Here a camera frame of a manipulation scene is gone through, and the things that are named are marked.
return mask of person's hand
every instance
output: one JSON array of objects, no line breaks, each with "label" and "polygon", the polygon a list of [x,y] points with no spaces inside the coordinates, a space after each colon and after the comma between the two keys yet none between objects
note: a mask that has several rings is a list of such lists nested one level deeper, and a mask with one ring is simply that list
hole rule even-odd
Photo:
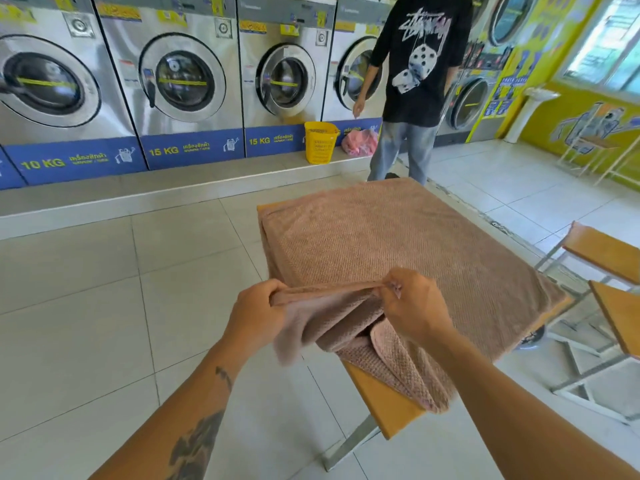
[{"label": "person's hand", "polygon": [[447,304],[436,282],[417,271],[395,267],[382,280],[385,315],[398,334],[421,344],[453,330]]},{"label": "person's hand", "polygon": [[284,306],[271,306],[269,298],[285,288],[278,280],[267,280],[240,291],[222,340],[240,347],[246,358],[270,344],[282,330],[285,311]]},{"label": "person's hand", "polygon": [[354,115],[354,117],[356,117],[356,118],[360,117],[360,114],[364,110],[364,103],[365,103],[365,99],[360,97],[360,96],[358,96],[358,100],[353,105],[353,115]]}]

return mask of plastic basket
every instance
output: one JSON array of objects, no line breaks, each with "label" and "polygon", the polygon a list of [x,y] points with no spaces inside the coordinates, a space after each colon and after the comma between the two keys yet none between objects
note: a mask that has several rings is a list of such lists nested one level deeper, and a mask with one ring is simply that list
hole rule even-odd
[{"label": "plastic basket", "polygon": [[305,123],[307,161],[313,165],[329,163],[338,135],[340,130],[331,123]]}]

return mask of blue jeans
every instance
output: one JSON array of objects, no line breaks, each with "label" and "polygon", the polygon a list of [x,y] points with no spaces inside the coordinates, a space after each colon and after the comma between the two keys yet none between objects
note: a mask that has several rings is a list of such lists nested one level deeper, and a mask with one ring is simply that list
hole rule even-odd
[{"label": "blue jeans", "polygon": [[371,158],[371,173],[368,181],[384,180],[394,164],[404,138],[409,144],[409,177],[420,185],[427,182],[427,167],[438,127],[423,128],[409,123],[383,121],[378,147]]}]

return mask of white dice graphic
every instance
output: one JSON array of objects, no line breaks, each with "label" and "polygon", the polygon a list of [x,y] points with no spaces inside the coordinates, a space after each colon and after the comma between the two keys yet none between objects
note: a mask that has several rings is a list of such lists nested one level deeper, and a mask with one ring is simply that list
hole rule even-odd
[{"label": "white dice graphic", "polygon": [[409,69],[418,80],[424,80],[431,73],[438,61],[438,55],[434,49],[423,43],[413,49],[409,56]]},{"label": "white dice graphic", "polygon": [[409,72],[409,69],[405,69],[404,71],[396,74],[396,76],[391,80],[391,84],[397,88],[400,94],[411,91],[411,89],[416,87],[418,83],[419,82],[415,79],[413,74]]}]

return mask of pink plastic bag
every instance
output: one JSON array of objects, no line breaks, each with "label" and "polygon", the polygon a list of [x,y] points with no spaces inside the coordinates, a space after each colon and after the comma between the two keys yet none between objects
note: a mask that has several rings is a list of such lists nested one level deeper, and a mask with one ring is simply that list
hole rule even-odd
[{"label": "pink plastic bag", "polygon": [[350,157],[371,156],[378,147],[378,133],[373,130],[350,131],[342,139],[341,146]]}]

